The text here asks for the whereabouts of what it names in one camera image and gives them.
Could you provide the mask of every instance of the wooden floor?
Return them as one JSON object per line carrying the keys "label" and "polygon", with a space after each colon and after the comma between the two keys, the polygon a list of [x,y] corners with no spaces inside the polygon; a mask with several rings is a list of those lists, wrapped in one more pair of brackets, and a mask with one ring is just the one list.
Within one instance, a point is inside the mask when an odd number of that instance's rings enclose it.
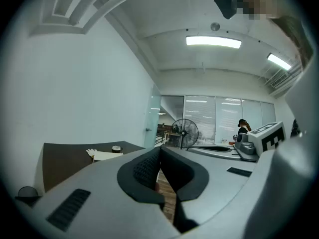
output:
{"label": "wooden floor", "polygon": [[170,184],[168,183],[165,175],[160,170],[159,171],[159,193],[162,194],[165,198],[165,205],[163,212],[165,216],[169,219],[171,223],[173,223],[174,220],[174,213],[175,213],[175,207],[176,207],[176,194]]}

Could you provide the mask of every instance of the ceiling sensor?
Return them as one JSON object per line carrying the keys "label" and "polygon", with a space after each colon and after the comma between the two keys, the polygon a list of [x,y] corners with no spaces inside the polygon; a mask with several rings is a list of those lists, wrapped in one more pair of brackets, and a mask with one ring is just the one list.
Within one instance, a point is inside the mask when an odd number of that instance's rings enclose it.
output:
{"label": "ceiling sensor", "polygon": [[218,31],[220,29],[220,24],[218,24],[217,22],[213,22],[210,25],[210,29],[213,30],[213,31]]}

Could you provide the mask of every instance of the glass door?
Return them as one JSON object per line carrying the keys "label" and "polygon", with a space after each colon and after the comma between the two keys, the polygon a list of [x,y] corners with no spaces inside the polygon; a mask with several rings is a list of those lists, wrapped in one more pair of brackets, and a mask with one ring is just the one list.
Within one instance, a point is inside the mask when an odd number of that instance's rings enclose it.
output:
{"label": "glass door", "polygon": [[146,114],[146,134],[144,148],[152,148],[155,145],[156,133],[158,130],[159,112],[160,112],[160,91],[153,86],[152,94],[149,98],[149,104]]}

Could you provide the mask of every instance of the dark brown desk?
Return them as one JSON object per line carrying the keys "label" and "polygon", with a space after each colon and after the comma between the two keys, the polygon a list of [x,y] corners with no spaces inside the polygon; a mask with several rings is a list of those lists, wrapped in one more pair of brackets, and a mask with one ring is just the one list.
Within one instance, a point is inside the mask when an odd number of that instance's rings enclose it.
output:
{"label": "dark brown desk", "polygon": [[123,154],[144,149],[125,141],[97,144],[45,143],[42,161],[44,190],[49,191],[82,168],[92,164],[93,159],[86,152],[87,149],[112,152],[114,145],[122,147]]}

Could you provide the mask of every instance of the fluorescent light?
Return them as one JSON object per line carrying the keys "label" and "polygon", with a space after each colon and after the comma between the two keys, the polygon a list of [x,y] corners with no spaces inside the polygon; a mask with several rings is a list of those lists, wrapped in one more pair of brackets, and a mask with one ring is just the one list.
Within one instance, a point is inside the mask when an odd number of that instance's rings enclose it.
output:
{"label": "fluorescent light", "polygon": [[234,99],[234,98],[226,98],[226,101],[237,101],[240,102],[240,99]]}
{"label": "fluorescent light", "polygon": [[280,65],[285,70],[289,70],[291,68],[291,65],[287,64],[284,60],[280,59],[279,57],[276,57],[272,53],[268,55],[267,59],[276,63],[277,65]]}
{"label": "fluorescent light", "polygon": [[186,102],[206,103],[207,101],[201,101],[201,100],[186,100]]}
{"label": "fluorescent light", "polygon": [[239,49],[241,41],[216,36],[187,36],[187,45],[218,45]]}
{"label": "fluorescent light", "polygon": [[222,103],[223,105],[233,105],[233,106],[239,106],[240,104],[234,104],[234,103]]}

